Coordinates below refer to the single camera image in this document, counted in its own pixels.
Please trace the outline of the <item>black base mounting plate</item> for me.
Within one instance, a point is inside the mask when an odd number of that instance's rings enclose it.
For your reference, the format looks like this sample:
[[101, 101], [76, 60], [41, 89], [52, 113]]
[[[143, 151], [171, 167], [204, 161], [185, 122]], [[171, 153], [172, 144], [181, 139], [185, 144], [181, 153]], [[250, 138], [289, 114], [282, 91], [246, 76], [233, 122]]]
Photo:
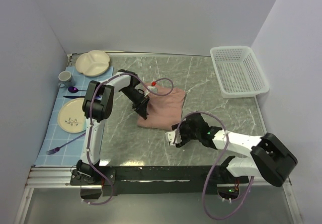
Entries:
[[95, 173], [89, 176], [79, 170], [72, 171], [70, 185], [80, 188], [81, 198], [101, 200], [121, 194], [201, 193], [209, 175], [206, 194], [217, 194], [219, 184], [247, 183], [247, 177], [233, 177], [219, 166], [118, 166], [99, 167], [108, 177]]

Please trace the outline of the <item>aluminium frame rail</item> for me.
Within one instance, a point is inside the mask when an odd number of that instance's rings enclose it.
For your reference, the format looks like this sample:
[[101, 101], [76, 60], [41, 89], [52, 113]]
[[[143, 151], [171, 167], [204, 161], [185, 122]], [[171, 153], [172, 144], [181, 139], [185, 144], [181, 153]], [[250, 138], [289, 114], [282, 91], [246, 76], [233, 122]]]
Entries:
[[[130, 143], [105, 140], [101, 157], [105, 165], [117, 167], [210, 167], [222, 154], [192, 141], [184, 147], [162, 140]], [[70, 185], [70, 167], [33, 167], [26, 183], [19, 223], [213, 223], [204, 212], [201, 192], [120, 194], [107, 204], [89, 206], [81, 202], [79, 187]], [[273, 187], [256, 178], [246, 197], [222, 201], [207, 195], [209, 212], [219, 223], [303, 223], [293, 187], [286, 182]]]

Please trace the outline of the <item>grey mug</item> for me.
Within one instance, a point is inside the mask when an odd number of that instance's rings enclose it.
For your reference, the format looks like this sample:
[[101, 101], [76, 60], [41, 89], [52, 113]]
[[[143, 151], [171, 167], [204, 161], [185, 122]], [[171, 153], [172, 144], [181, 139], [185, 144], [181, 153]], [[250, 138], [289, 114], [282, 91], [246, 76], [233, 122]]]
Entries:
[[74, 86], [74, 81], [73, 81], [73, 77], [72, 77], [72, 73], [69, 71], [62, 71], [59, 75], [58, 75], [58, 87], [59, 88], [68, 88], [68, 87], [72, 87]]

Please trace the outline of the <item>purple knife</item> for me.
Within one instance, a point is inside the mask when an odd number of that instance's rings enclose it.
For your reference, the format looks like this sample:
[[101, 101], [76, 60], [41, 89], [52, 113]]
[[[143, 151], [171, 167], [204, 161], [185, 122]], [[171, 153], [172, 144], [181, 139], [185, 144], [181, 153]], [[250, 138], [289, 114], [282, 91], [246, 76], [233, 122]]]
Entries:
[[67, 99], [76, 99], [76, 98], [85, 98], [85, 96], [63, 96], [64, 98]]

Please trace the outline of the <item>cream teal round plate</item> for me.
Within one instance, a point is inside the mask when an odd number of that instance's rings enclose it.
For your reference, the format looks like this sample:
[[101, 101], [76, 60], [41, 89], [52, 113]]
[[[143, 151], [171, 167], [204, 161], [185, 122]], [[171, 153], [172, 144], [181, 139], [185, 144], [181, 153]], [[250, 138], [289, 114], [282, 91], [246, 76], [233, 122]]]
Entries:
[[68, 133], [80, 133], [86, 129], [83, 101], [82, 98], [76, 98], [62, 106], [57, 117], [57, 123], [62, 130]]

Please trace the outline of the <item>pink printed t shirt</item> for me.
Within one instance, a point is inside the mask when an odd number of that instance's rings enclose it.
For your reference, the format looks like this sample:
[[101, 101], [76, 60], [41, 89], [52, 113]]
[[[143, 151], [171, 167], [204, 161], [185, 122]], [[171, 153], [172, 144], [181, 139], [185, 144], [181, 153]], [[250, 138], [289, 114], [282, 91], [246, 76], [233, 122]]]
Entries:
[[182, 108], [186, 92], [174, 88], [167, 96], [148, 94], [150, 100], [147, 105], [147, 119], [138, 117], [137, 125], [143, 128], [156, 128], [172, 130], [172, 126], [178, 124], [182, 117]]

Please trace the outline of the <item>white plastic basket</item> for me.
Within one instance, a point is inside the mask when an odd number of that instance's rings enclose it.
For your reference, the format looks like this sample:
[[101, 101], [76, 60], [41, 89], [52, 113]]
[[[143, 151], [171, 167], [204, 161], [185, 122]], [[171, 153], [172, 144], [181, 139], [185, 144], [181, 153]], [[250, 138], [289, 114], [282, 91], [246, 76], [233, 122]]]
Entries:
[[213, 47], [210, 55], [223, 98], [255, 97], [269, 91], [268, 81], [250, 47]]

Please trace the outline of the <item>purple fork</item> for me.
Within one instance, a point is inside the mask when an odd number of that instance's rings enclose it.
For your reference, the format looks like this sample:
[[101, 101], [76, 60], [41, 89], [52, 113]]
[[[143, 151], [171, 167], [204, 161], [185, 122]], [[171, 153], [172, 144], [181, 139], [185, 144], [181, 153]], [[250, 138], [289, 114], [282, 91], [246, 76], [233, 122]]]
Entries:
[[61, 146], [55, 147], [55, 148], [53, 148], [53, 149], [51, 149], [51, 150], [48, 150], [48, 151], [46, 152], [46, 154], [47, 154], [47, 155], [53, 155], [53, 154], [55, 154], [55, 153], [59, 152], [61, 148], [63, 148], [63, 147], [65, 147], [65, 146], [67, 146], [68, 144], [70, 144], [70, 143], [72, 143], [72, 142], [74, 142], [74, 141], [76, 141], [76, 140], [78, 140], [78, 139], [82, 138], [83, 136], [85, 136], [85, 133], [83, 133], [83, 134], [79, 135], [78, 137], [76, 137], [76, 138], [74, 138], [74, 139], [72, 139], [72, 140], [68, 141], [67, 143], [65, 143], [65, 144], [63, 144], [63, 145], [61, 145]]

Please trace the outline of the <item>purple spoon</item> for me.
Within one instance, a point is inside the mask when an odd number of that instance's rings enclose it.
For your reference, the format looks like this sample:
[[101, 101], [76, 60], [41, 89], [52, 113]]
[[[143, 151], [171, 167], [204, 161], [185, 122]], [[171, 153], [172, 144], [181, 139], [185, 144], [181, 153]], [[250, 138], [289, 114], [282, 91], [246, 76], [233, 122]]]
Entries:
[[70, 93], [77, 93], [77, 92], [86, 92], [86, 90], [79, 90], [78, 88], [76, 87], [68, 87], [67, 90], [70, 92]]

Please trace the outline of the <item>cream divided plate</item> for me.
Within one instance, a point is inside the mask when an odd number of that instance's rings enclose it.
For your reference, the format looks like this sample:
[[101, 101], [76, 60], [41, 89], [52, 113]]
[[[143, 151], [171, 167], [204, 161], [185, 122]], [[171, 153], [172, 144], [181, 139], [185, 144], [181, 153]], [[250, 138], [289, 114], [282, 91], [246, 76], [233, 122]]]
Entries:
[[106, 52], [92, 50], [83, 53], [75, 63], [76, 70], [88, 77], [97, 77], [105, 73], [110, 66], [110, 57]]

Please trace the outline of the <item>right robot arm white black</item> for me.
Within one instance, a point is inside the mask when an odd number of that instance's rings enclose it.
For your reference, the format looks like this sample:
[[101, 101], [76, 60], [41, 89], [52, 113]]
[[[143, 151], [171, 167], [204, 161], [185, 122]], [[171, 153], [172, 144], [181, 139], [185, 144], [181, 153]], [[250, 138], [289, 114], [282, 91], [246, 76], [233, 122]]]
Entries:
[[272, 133], [251, 136], [234, 133], [221, 125], [210, 126], [202, 117], [204, 112], [193, 112], [165, 133], [170, 146], [183, 147], [191, 140], [204, 147], [230, 151], [240, 157], [229, 156], [218, 167], [218, 174], [226, 183], [241, 176], [262, 177], [269, 184], [280, 187], [298, 164], [295, 155]]

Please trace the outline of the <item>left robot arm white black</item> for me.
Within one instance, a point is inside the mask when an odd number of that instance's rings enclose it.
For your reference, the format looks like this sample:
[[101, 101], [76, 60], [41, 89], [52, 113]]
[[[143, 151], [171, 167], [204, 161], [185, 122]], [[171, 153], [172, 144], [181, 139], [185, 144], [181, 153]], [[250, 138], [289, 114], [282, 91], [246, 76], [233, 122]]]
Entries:
[[144, 120], [147, 119], [149, 96], [145, 96], [135, 87], [140, 84], [136, 73], [121, 69], [113, 77], [104, 80], [90, 81], [85, 95], [82, 110], [86, 118], [86, 134], [80, 160], [76, 169], [86, 183], [93, 185], [99, 181], [97, 170], [100, 162], [101, 137], [106, 120], [113, 108], [114, 94], [122, 92], [131, 102], [133, 110]]

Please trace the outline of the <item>blue grid placemat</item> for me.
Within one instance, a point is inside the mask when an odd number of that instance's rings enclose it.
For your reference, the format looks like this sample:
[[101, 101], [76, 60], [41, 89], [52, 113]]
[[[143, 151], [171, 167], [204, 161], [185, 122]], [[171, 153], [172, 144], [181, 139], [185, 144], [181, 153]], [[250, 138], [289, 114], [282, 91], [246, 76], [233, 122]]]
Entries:
[[36, 167], [71, 167], [81, 159], [86, 130], [85, 114], [82, 105], [91, 80], [102, 81], [113, 75], [113, 67], [94, 78], [79, 73], [74, 66], [66, 70], [72, 74], [77, 93], [70, 93], [66, 88], [58, 91], [49, 120], [45, 139], [35, 161]]

